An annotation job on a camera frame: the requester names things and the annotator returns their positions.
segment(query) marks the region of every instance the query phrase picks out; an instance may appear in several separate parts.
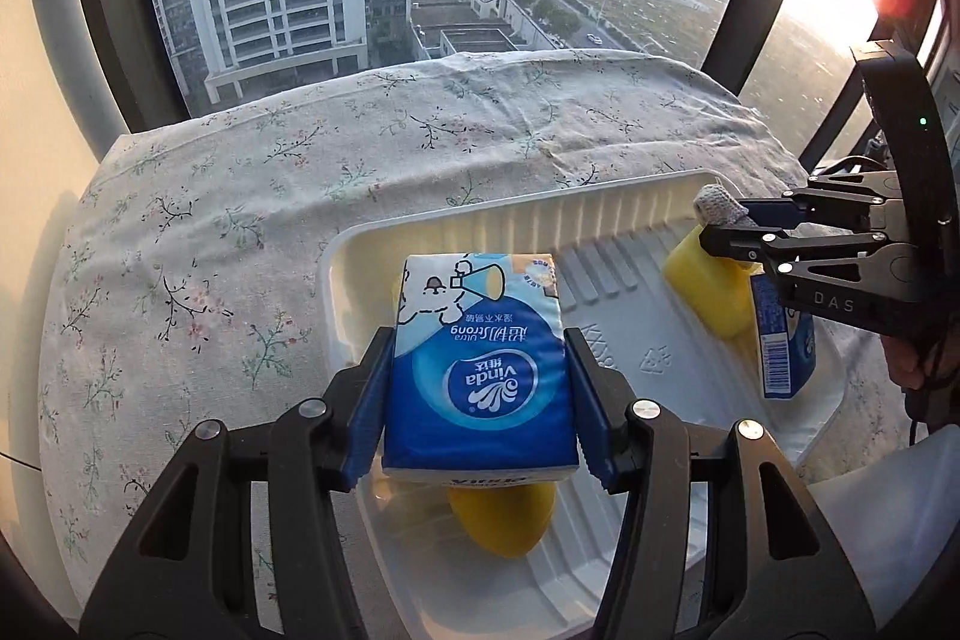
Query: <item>lemon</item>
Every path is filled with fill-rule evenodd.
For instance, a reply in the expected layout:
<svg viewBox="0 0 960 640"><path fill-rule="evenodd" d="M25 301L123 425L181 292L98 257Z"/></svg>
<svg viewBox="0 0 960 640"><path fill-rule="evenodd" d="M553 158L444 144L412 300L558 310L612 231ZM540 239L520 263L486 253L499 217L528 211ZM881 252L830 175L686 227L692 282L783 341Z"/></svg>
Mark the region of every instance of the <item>lemon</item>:
<svg viewBox="0 0 960 640"><path fill-rule="evenodd" d="M552 482L446 490L453 514L473 542L505 558L527 555L544 536L556 496Z"/></svg>

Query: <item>yellow object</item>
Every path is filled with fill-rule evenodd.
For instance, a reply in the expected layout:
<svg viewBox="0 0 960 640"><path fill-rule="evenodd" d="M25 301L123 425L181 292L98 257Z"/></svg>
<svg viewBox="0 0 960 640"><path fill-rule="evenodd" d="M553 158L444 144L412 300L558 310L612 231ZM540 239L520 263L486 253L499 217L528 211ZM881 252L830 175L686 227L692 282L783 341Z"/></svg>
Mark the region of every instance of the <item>yellow object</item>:
<svg viewBox="0 0 960 640"><path fill-rule="evenodd" d="M544 536L556 496L552 482L446 490L453 514L473 542L505 558L527 555Z"/></svg>
<svg viewBox="0 0 960 640"><path fill-rule="evenodd" d="M715 335L730 339L755 322L750 272L729 258L714 258L700 247L701 226L687 234L666 257L664 277Z"/></svg>

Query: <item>tablecloth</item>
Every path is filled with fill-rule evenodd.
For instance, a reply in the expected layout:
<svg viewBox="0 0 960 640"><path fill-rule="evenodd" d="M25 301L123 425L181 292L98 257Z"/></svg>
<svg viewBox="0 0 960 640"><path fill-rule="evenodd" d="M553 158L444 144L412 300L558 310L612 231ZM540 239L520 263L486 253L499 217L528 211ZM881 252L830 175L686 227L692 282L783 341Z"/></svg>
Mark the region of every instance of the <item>tablecloth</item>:
<svg viewBox="0 0 960 640"><path fill-rule="evenodd" d="M697 167L748 196L805 181L707 76L612 50L459 54L117 140L64 238L38 382L48 507L80 602L195 424L273 420L323 391L316 275L338 232ZM833 330L851 393L805 466L816 479L905 444L877 340ZM264 491L254 505L258 595L277 627ZM371 637L405 637L355 500L336 510Z"/></svg>

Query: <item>tissue pack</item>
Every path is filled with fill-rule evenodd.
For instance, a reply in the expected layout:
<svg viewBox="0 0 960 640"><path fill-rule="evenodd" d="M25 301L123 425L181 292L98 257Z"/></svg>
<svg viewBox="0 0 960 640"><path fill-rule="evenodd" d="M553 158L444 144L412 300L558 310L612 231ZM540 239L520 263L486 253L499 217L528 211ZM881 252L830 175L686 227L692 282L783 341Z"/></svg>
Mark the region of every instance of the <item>tissue pack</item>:
<svg viewBox="0 0 960 640"><path fill-rule="evenodd" d="M549 255L410 256L383 468L445 485L560 480L577 466Z"/></svg>

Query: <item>silver screw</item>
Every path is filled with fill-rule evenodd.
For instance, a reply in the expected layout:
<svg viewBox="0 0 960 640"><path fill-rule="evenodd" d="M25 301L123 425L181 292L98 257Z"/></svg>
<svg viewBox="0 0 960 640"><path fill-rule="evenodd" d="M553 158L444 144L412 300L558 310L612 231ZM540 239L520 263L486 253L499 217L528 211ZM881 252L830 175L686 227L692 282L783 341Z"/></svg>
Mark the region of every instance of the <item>silver screw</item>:
<svg viewBox="0 0 960 640"><path fill-rule="evenodd" d="M656 418L659 415L659 405L649 399L637 399L634 402L634 415L647 420Z"/></svg>
<svg viewBox="0 0 960 640"><path fill-rule="evenodd" d="M197 428L193 429L198 439L213 439L223 430L220 421L200 421Z"/></svg>
<svg viewBox="0 0 960 640"><path fill-rule="evenodd" d="M757 423L757 421L752 421L750 418L740 421L736 425L736 431L740 432L741 437L746 437L747 439L760 439L763 437L763 427Z"/></svg>
<svg viewBox="0 0 960 640"><path fill-rule="evenodd" d="M326 413L326 402L323 399L307 399L301 402L298 413L304 418L319 418Z"/></svg>

